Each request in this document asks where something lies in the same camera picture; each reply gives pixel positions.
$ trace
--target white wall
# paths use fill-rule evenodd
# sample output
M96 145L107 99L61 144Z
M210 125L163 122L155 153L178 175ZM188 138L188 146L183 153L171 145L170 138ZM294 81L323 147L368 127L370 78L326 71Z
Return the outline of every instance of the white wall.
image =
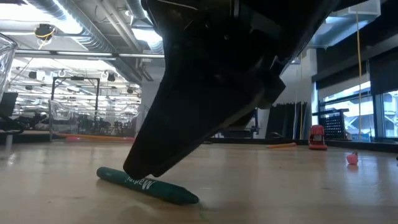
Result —
M286 88L278 97L277 103L294 103L297 101L311 103L312 83L311 77L317 73L317 51L308 49L301 65L290 65L280 76Z
M149 108L152 106L152 103L154 102L157 90L159 89L160 81L154 81L154 82L142 82L141 85L141 105L139 107L139 115L137 117L137 123L136 123L136 130L138 131L141 128L142 123L145 120L146 114L149 111Z

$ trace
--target yellow cable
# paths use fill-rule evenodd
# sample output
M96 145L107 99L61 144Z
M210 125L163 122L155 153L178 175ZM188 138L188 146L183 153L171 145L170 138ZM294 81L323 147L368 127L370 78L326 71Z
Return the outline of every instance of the yellow cable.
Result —
M37 35L37 34L36 34L36 29L34 30L35 36L36 36L36 37L40 37L40 38L48 37L48 36L52 35L54 32L55 32L55 28L52 29L52 31L51 31L50 33L48 33L48 34L45 34L45 35Z
M359 38L359 19L358 6L356 6L356 42L358 48L358 65L359 65L359 132L358 139L361 140L361 84L362 84L362 60L361 60L361 42Z
M47 38L48 38L48 36L46 36L45 39L43 40L42 44L41 44L40 47L39 47L39 50L41 50L42 47L44 47L45 41L47 40Z
M301 69L300 86L303 86L303 53L300 54L300 69ZM302 131L303 131L303 101L302 100L300 100L300 106L301 106L300 139L302 139Z

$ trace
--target pink ball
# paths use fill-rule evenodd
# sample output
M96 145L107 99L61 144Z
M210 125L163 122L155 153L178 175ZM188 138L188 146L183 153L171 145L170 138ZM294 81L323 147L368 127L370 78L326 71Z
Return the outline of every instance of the pink ball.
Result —
M358 156L356 154L348 155L347 162L351 165L358 164Z

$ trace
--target ceiling pipe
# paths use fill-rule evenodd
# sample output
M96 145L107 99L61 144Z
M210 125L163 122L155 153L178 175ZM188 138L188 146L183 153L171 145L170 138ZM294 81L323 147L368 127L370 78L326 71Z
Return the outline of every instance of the ceiling pipe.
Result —
M135 51L142 52L142 48L132 33L132 30L128 28L125 24L124 20L120 17L119 13L116 11L114 6L108 0L95 0L98 7L105 13L106 18L110 21L112 26L117 30L120 36L126 41L126 43ZM118 23L113 19L111 14L116 18ZM145 72L142 66L136 66L137 72L140 74L141 77L144 77L147 81L153 81L154 79Z
M95 3L99 7L99 9L102 10L102 12L105 14L106 18L110 21L112 26L116 29L116 31L120 34L120 36L128 44L128 46L131 49L133 49L134 51L140 52L138 41L134 38L134 40L136 41L136 43L134 43L133 39L130 36L127 36L128 34L126 35L126 33L123 32L123 30L117 25L116 21L111 16L111 13L115 16L115 14L112 12L112 10L110 10L111 13L109 13L108 10L104 7L104 5L102 4L102 2L100 0L95 0Z
M155 32L155 30L153 28L153 23L147 17L144 8L141 5L141 0L125 0L125 1L126 1L127 8L129 9L131 18L132 18L131 19L131 28L140 29L140 30L144 30L147 32ZM142 21L142 22L148 24L148 26L150 26L150 27L135 26L135 24L138 21ZM152 53L154 53L154 54L163 54L164 53L163 41L158 41L158 42L146 41L146 42L148 44L148 47L152 51Z
M142 21L153 26L152 22L145 14L144 8L141 6L141 0L126 0L126 4L131 14L131 25L135 24L137 21Z
M84 12L71 0L24 0L43 13L49 14L59 21L78 23L83 29L81 37L73 37L75 41L92 52L116 52L116 48L106 39L106 37L98 30L93 22L86 16ZM123 77L133 83L140 84L142 77L126 62L117 58L117 60L106 61L112 65Z
M130 28L128 28L128 26L126 25L126 21L124 21L124 19L119 15L119 13L116 11L114 6L110 3L110 1L103 0L103 4L106 6L106 8L109 10L109 12L116 18L116 20L119 22L119 25L126 32L127 36L131 39L131 41L134 43L134 45L137 46L137 51L142 52L142 48L141 48L138 40L132 33L132 30Z

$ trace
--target ceiling duct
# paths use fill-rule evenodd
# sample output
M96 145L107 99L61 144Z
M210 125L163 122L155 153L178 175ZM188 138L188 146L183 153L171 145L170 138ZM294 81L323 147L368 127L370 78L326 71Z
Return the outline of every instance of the ceiling duct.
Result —
M141 6L141 0L126 0L126 3L131 14L131 25L136 24L138 21L142 21L148 26L153 26Z
M81 27L81 37L73 37L90 52L116 52L116 49L109 43L105 36L90 21L84 12L71 0L24 0L43 13L49 14L60 22L70 23L71 26L78 24ZM142 78L125 61L106 61L120 71L120 74L128 82L140 83Z
M327 48L356 32L356 13L362 29L381 15L380 0L368 0L355 6L332 12L312 37L309 47Z
M163 41L155 33L153 23L142 8L141 0L126 0L126 3L131 14L131 28L136 38L146 41L153 54L163 54Z

